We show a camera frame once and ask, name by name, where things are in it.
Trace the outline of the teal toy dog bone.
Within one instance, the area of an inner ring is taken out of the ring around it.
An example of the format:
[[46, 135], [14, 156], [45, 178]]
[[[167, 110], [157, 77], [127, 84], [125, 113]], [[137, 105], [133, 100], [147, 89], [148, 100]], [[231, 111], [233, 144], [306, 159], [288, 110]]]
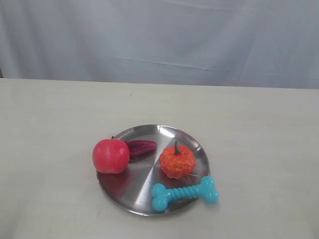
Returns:
[[215, 189], [215, 181], [210, 176], [204, 176], [197, 185], [166, 188], [164, 184], [157, 183], [152, 187], [152, 209], [158, 213], [164, 212], [168, 204], [178, 200], [192, 200], [202, 198], [205, 202], [215, 204], [219, 201], [219, 193]]

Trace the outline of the small orange pumpkin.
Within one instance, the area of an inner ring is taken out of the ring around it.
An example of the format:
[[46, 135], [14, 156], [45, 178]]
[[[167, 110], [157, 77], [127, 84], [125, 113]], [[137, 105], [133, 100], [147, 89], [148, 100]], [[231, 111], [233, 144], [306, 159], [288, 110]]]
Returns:
[[168, 178], [188, 177], [196, 167], [193, 152], [175, 141], [174, 146], [163, 150], [159, 158], [160, 168]]

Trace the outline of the red apple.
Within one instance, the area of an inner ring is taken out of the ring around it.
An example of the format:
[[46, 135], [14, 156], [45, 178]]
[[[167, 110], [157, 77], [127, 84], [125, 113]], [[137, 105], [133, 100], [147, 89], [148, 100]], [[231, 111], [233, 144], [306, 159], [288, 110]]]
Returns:
[[103, 139], [93, 149], [93, 164], [100, 173], [122, 173], [129, 161], [130, 151], [123, 140]]

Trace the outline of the round stainless steel plate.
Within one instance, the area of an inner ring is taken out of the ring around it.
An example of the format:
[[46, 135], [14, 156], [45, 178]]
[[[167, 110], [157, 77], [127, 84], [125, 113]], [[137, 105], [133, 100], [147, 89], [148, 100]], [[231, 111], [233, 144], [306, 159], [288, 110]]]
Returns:
[[[127, 168], [119, 174], [98, 172], [98, 182], [105, 194], [121, 208], [141, 216], [158, 216], [152, 209], [152, 186], [156, 183], [169, 188], [197, 185], [200, 179], [210, 175], [209, 160], [205, 150], [191, 135], [170, 126], [146, 124], [129, 128], [117, 135], [124, 141], [150, 140], [157, 149], [137, 157], [131, 157]], [[168, 178], [160, 168], [160, 154], [177, 142], [188, 147], [195, 156], [196, 167], [181, 179]]]

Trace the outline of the white backdrop cloth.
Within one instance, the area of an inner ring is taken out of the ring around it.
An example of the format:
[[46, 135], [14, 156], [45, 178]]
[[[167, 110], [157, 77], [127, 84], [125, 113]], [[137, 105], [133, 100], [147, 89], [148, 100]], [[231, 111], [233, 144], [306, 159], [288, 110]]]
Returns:
[[316, 0], [3, 0], [6, 78], [316, 89]]

